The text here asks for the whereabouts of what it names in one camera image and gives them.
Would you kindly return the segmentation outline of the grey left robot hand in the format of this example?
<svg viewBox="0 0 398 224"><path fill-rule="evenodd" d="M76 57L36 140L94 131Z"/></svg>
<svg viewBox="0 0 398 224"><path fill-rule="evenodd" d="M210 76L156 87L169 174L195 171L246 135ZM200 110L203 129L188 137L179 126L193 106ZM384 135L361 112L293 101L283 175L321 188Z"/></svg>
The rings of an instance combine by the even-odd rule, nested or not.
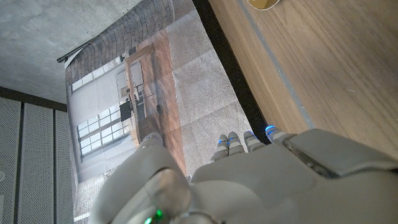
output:
<svg viewBox="0 0 398 224"><path fill-rule="evenodd" d="M321 129L221 135L188 179L150 133L102 186L90 223L396 223L397 160Z"/></svg>

